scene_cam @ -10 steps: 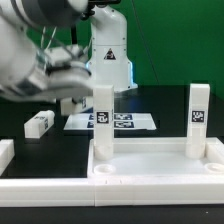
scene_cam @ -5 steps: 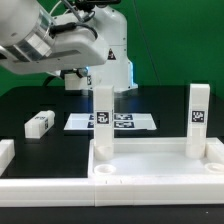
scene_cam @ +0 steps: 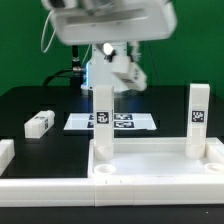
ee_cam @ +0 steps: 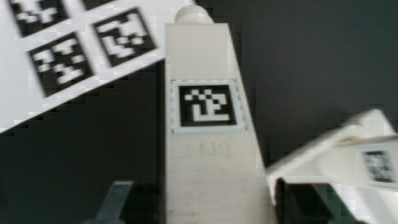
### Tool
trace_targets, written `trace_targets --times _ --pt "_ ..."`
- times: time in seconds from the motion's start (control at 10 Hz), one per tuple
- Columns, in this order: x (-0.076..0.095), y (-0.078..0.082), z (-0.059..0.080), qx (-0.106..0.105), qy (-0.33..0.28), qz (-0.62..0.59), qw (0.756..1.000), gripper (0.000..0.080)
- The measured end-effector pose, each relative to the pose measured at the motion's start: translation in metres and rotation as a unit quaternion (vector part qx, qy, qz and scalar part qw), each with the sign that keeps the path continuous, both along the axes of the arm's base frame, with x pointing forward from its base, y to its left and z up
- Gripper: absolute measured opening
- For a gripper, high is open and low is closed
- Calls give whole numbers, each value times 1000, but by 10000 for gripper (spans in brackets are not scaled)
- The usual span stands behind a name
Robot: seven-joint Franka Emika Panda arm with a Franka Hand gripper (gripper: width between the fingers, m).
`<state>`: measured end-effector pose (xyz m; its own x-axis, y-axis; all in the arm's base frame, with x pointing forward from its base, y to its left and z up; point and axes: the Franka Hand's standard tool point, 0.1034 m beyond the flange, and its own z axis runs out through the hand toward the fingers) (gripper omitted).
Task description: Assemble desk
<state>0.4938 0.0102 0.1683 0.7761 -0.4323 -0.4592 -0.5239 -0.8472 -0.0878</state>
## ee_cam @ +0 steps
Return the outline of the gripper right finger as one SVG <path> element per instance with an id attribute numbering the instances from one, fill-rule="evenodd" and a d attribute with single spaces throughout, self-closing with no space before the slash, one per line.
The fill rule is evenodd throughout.
<path id="1" fill-rule="evenodd" d="M 273 199 L 278 224 L 367 224 L 326 183 L 287 183 L 278 178 Z"/>

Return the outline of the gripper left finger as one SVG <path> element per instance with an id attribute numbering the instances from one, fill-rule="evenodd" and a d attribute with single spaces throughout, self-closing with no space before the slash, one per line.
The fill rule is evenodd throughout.
<path id="1" fill-rule="evenodd" d="M 158 224 L 158 186 L 124 180 L 110 185 L 94 217 L 81 224 Z"/>

